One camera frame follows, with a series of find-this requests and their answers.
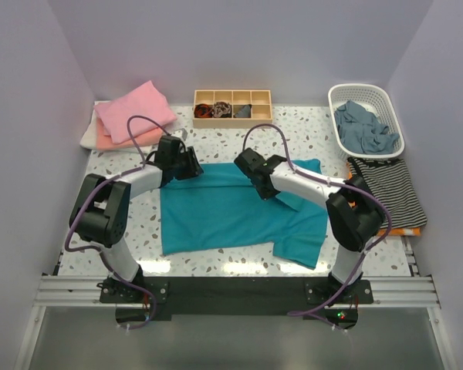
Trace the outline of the teal t shirt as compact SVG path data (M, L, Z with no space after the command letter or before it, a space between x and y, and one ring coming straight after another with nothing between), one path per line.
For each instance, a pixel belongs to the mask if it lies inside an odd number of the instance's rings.
M164 254L271 242L276 257L314 268L326 239L326 210L291 193L263 200L233 163L160 191Z

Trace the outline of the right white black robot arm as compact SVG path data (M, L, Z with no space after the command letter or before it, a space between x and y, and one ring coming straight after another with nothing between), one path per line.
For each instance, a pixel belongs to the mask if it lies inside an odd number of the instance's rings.
M243 150L234 164L263 200L290 193L326 209L332 234L339 244L328 276L329 297L303 314L353 297L355 283L362 275L363 260L377 243L372 238L382 223L390 219L387 209L364 181L359 177L332 179L295 165L288 156L273 155L266 159L251 148Z

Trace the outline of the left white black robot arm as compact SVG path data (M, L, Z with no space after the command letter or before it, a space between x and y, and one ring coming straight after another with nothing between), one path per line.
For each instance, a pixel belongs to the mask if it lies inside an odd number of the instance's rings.
M125 232L130 202L143 193L165 187L173 180L203 174L191 146L164 135L157 149L143 162L111 178L86 175L69 218L65 250L97 252L108 277L99 285L102 297L116 303L155 302L144 283L142 267L131 254Z

